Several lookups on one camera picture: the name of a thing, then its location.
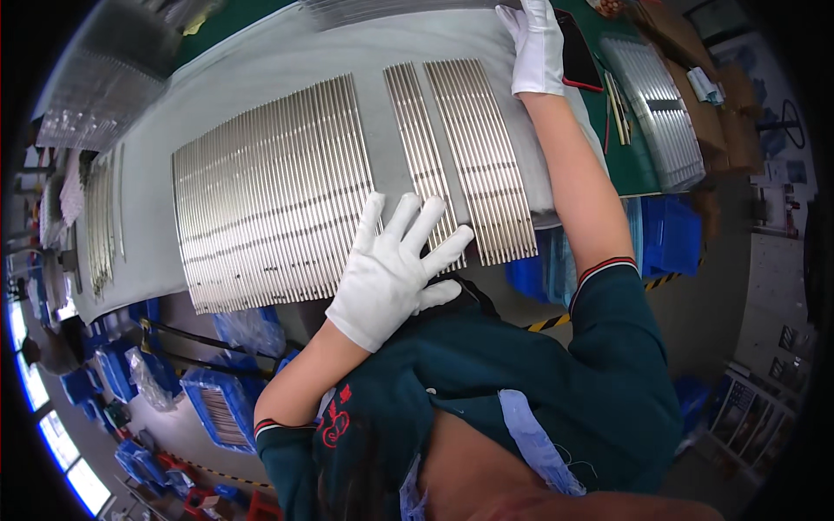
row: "yellow and black safety tape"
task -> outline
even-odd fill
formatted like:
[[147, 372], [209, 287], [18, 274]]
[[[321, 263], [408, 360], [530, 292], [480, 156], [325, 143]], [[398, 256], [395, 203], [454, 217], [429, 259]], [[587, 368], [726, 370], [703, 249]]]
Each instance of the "yellow and black safety tape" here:
[[162, 452], [166, 453], [171, 458], [177, 459], [177, 460], [179, 460], [183, 463], [187, 463], [187, 464], [191, 465], [192, 467], [199, 468], [200, 470], [204, 470], [205, 472], [212, 473], [215, 476], [220, 476], [221, 478], [231, 479], [233, 481], [239, 481], [240, 483], [247, 483], [247, 484], [250, 484], [250, 485], [254, 485], [256, 487], [275, 489], [275, 487], [273, 487], [269, 483], [258, 483], [257, 481], [252, 481], [251, 479], [235, 478], [234, 476], [232, 476], [230, 474], [218, 472], [216, 470], [212, 470], [211, 468], [204, 467], [203, 465], [201, 465], [199, 463], [195, 463], [193, 461], [188, 461], [187, 459], [180, 458], [178, 455], [171, 454], [168, 451], [162, 451]]
[[[704, 258], [701, 257], [698, 259], [698, 267], [700, 267], [704, 263]], [[669, 273], [668, 275], [664, 275], [663, 277], [656, 278], [655, 280], [651, 280], [645, 284], [643, 284], [643, 288], [646, 291], [651, 291], [652, 289], [659, 288], [665, 283], [668, 283], [676, 278], [680, 277], [683, 273]], [[537, 322], [527, 326], [525, 329], [527, 331], [532, 331], [533, 333], [538, 333], [539, 331], [543, 331], [544, 329], [555, 328], [556, 326], [560, 326], [563, 323], [570, 322], [570, 315], [565, 313], [564, 315], [559, 315], [558, 317], [548, 318], [543, 322]]]

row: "workbench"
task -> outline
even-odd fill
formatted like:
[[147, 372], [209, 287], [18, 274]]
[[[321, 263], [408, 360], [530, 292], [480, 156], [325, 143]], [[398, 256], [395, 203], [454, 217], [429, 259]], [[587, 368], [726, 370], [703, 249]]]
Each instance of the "workbench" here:
[[[177, 56], [178, 66], [181, 67], [191, 62], [225, 38], [291, 3], [293, 2], [289, 0], [236, 0], [229, 3], [221, 13], [209, 18], [197, 34], [183, 39]], [[637, 28], [624, 13], [615, 20], [608, 20], [588, 6], [585, 0], [551, 0], [550, 3], [573, 15], [590, 51], [598, 56], [602, 56], [600, 37], [603, 34], [619, 33], [630, 36], [638, 34]], [[596, 65], [601, 74], [600, 64]], [[602, 141], [605, 138], [606, 94], [587, 90], [581, 92], [591, 125]], [[627, 197], [660, 192], [655, 167], [651, 162], [646, 139], [639, 125], [635, 125], [630, 147], [622, 147], [617, 142], [614, 118], [611, 118], [609, 125], [610, 142], [605, 160], [617, 193]]]
[[[122, 259], [116, 252], [113, 281], [104, 287], [101, 296], [94, 298], [89, 287], [84, 216], [79, 218], [79, 270], [86, 287], [80, 294], [73, 287], [73, 301], [85, 323], [130, 303], [188, 289], [173, 208], [174, 151], [250, 108], [340, 74], [353, 74], [375, 189], [396, 200], [412, 189], [412, 182], [382, 70], [412, 61], [420, 75], [424, 74], [420, 70], [424, 61], [479, 58], [507, 125], [530, 207], [549, 205], [549, 212], [554, 214], [546, 163], [535, 131], [523, 105], [510, 95], [513, 42], [493, 12], [473, 9], [415, 13], [321, 33], [298, 4], [280, 8], [286, 3], [238, 0], [210, 18], [197, 35], [186, 37], [182, 52], [198, 56], [174, 73], [168, 91], [117, 145], [123, 143], [125, 152], [122, 181], [118, 183], [121, 203], [116, 196], [114, 212], [121, 215], [123, 223], [125, 257]], [[603, 32], [636, 33], [625, 19], [607, 21], [584, 0], [565, 0], [559, 6], [574, 14], [592, 52], [600, 53], [598, 40]], [[278, 8], [265, 18], [251, 20]], [[421, 81], [424, 96], [430, 98], [427, 78], [423, 76]], [[602, 160], [605, 94], [568, 88], [565, 97], [591, 148]], [[427, 103], [432, 126], [442, 128], [434, 100]], [[657, 193], [654, 169], [637, 126], [633, 144], [621, 147], [613, 119], [604, 159], [617, 191], [621, 196]], [[435, 136], [446, 165], [451, 201], [459, 221], [468, 222], [449, 145], [442, 132], [435, 132]], [[386, 207], [384, 221], [394, 206]], [[540, 216], [546, 217], [547, 213], [544, 208]]]

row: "window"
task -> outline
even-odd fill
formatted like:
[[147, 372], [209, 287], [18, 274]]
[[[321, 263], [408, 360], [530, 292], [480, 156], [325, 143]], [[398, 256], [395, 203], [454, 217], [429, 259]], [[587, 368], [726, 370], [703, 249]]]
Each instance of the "window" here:
[[32, 367], [26, 365], [26, 360], [23, 359], [23, 355], [20, 353], [20, 348], [23, 347], [23, 339], [27, 335], [26, 323], [23, 320], [23, 310], [20, 309], [20, 302], [12, 302], [9, 304], [8, 318], [12, 328], [12, 346], [17, 353], [15, 359], [18, 362], [18, 372], [23, 381], [23, 388], [26, 389], [27, 398], [29, 398], [29, 407], [33, 411], [37, 411], [49, 401], [49, 395], [43, 386], [41, 374], [38, 372], [38, 369], [34, 365]]
[[[72, 301], [69, 302], [68, 308], [70, 307], [72, 307]], [[68, 308], [66, 309], [68, 313], [74, 311]], [[38, 372], [37, 367], [33, 364], [30, 368], [26, 364], [23, 354], [20, 352], [20, 348], [23, 346], [23, 339], [27, 335], [26, 323], [23, 320], [23, 311], [20, 308], [20, 303], [11, 303], [8, 311], [18, 371], [23, 381], [23, 387], [26, 389], [29, 405], [33, 411], [37, 411], [43, 406], [49, 406], [49, 395], [43, 386], [41, 374]], [[58, 463], [58, 467], [67, 476], [67, 481], [73, 487], [73, 490], [75, 490], [75, 494], [78, 495], [78, 498], [81, 499], [81, 502], [84, 503], [84, 506], [87, 507], [87, 510], [92, 516], [98, 516], [98, 513], [101, 512], [101, 509], [104, 508], [104, 505], [110, 499], [110, 491], [98, 479], [98, 476], [96, 476], [89, 464], [81, 458], [78, 448], [72, 439], [70, 439], [67, 430], [63, 427], [63, 423], [61, 423], [61, 419], [55, 411], [50, 410], [46, 413], [41, 418], [41, 421], [38, 422], [38, 427], [41, 430], [47, 447], [49, 447], [55, 461]]]
[[110, 491], [98, 479], [87, 462], [81, 458], [75, 443], [69, 438], [55, 411], [50, 411], [44, 416], [38, 426], [55, 461], [58, 462], [58, 467], [67, 475], [69, 484], [72, 485], [90, 514], [97, 516], [110, 499]]
[[23, 346], [23, 339], [26, 338], [26, 323], [23, 321], [23, 310], [20, 309], [20, 302], [12, 302], [8, 307], [8, 318], [12, 325], [12, 346], [15, 351], [20, 351]]
[[90, 511], [90, 514], [98, 516], [104, 504], [110, 499], [110, 491], [104, 483], [98, 479], [95, 472], [83, 459], [79, 459], [67, 472], [69, 483], [75, 488], [75, 492]]
[[41, 374], [38, 372], [38, 368], [35, 364], [32, 364], [31, 367], [26, 364], [26, 360], [23, 359], [22, 353], [18, 353], [17, 360], [20, 376], [23, 379], [23, 387], [26, 389], [26, 395], [29, 398], [29, 405], [32, 407], [33, 411], [37, 411], [49, 401], [49, 395], [47, 394], [46, 388], [43, 386]]
[[47, 440], [47, 445], [52, 450], [55, 459], [58, 461], [58, 467], [66, 471], [71, 464], [78, 459], [80, 454], [75, 447], [72, 439], [69, 438], [67, 431], [63, 428], [63, 423], [58, 419], [55, 411], [43, 417], [40, 424], [43, 437]]

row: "forearm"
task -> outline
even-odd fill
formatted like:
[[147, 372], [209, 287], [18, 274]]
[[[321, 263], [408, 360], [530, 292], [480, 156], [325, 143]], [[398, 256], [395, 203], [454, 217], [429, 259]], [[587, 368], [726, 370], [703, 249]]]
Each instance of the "forearm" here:
[[325, 320], [307, 347], [261, 393], [255, 404], [255, 423], [266, 418], [291, 427], [310, 423], [321, 397], [368, 356], [368, 351]]
[[577, 273], [612, 257], [634, 257], [628, 219], [614, 185], [565, 98], [519, 93], [545, 153], [553, 203]]

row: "black cable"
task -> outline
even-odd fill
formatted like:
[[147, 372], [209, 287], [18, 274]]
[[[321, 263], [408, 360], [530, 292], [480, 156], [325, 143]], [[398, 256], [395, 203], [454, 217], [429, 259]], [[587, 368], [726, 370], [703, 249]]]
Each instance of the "black cable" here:
[[[243, 353], [249, 354], [246, 352], [245, 349], [241, 347], [233, 347], [229, 345], [229, 343], [224, 342], [222, 340], [217, 340], [216, 338], [209, 338], [204, 337], [198, 334], [189, 333], [188, 331], [183, 331], [182, 329], [172, 328], [171, 326], [165, 325], [163, 323], [156, 322], [155, 320], [151, 320], [147, 317], [142, 317], [139, 319], [139, 322], [145, 327], [145, 324], [152, 328], [156, 328], [159, 331], [164, 331], [165, 333], [171, 333], [177, 335], [182, 338], [186, 338], [188, 340], [193, 340], [194, 342], [204, 343], [206, 345], [212, 346], [213, 348], [220, 348], [220, 349], [228, 349], [229, 351], [234, 351], [236, 353]], [[269, 356], [268, 354], [258, 353], [258, 356], [271, 358], [273, 360], [280, 360], [280, 358], [276, 358], [274, 356]]]

